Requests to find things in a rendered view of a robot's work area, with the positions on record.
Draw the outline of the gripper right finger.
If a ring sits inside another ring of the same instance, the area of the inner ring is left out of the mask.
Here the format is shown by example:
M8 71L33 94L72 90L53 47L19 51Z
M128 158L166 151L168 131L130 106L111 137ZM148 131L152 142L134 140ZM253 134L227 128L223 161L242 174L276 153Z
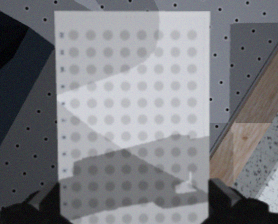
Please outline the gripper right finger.
M266 202L246 198L219 178L210 178L208 217L201 224L278 224L278 213L269 212Z

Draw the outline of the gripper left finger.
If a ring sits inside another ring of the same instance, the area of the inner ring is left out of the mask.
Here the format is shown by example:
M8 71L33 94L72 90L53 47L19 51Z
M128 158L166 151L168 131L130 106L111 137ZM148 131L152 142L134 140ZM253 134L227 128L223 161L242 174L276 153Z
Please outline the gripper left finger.
M17 218L17 219L15 219ZM73 224L60 214L60 183L48 182L22 203L0 211L0 224Z

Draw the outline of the grey perforated base plate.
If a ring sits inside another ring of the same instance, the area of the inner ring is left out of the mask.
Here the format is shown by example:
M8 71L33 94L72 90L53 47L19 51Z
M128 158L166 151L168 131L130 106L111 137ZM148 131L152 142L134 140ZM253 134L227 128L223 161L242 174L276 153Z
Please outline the grey perforated base plate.
M54 11L210 11L210 155L278 49L278 0L0 0L55 46ZM58 181L55 47L0 145L0 211Z

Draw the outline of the grey pcr plate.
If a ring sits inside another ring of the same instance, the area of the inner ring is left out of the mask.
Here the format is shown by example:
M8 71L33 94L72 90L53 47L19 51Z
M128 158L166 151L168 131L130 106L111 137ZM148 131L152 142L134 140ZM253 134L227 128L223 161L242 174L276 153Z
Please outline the grey pcr plate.
M54 11L60 214L201 224L210 11Z

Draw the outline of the white benchtop thermal cycler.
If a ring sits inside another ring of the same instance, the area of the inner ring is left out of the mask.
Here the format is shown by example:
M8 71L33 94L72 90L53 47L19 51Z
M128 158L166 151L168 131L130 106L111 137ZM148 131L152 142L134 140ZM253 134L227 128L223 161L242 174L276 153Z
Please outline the white benchtop thermal cycler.
M54 47L33 29L0 11L0 145Z

